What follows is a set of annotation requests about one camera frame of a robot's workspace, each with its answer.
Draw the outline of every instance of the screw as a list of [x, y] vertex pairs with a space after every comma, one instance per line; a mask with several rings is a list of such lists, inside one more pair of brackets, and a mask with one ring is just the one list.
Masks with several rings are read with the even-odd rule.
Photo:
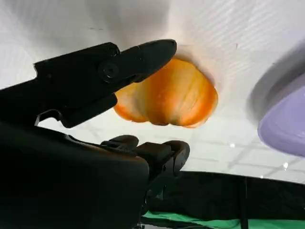
[[118, 75], [119, 69], [113, 63], [106, 63], [104, 66], [104, 73], [108, 78], [114, 78]]

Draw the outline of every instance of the green cloth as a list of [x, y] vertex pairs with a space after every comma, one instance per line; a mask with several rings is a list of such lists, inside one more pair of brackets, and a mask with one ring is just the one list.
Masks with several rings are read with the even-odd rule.
[[[165, 212], [147, 212], [144, 217], [195, 223], [215, 229], [240, 229], [239, 219], [202, 221], [184, 215]], [[305, 229], [305, 221], [300, 220], [249, 219], [248, 221], [249, 229]]]

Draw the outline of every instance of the white surface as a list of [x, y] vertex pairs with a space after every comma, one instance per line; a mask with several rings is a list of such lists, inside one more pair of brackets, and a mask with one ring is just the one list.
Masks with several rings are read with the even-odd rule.
[[305, 40], [304, 11], [302, 0], [0, 0], [0, 87], [33, 78], [34, 62], [99, 43], [125, 49], [176, 39], [178, 54], [204, 71], [219, 93], [203, 126], [134, 124], [113, 110], [72, 130], [54, 120], [41, 125], [94, 143], [121, 134], [141, 142], [181, 139], [192, 150], [185, 170], [304, 183], [305, 162], [264, 146], [246, 110], [257, 81]]
[[167, 228], [160, 228], [152, 225], [145, 225], [145, 229], [167, 229]]

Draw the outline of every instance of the purple object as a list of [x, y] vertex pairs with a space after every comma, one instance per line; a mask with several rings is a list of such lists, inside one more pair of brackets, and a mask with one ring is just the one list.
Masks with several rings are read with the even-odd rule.
[[305, 74], [270, 101], [259, 123], [258, 135], [268, 146], [305, 157]]

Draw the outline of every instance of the orange squash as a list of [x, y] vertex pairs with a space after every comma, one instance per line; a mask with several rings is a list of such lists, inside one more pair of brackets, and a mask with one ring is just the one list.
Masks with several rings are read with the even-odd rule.
[[133, 122], [196, 127], [215, 109], [218, 94], [193, 64], [172, 59], [141, 83], [116, 92], [116, 113]]

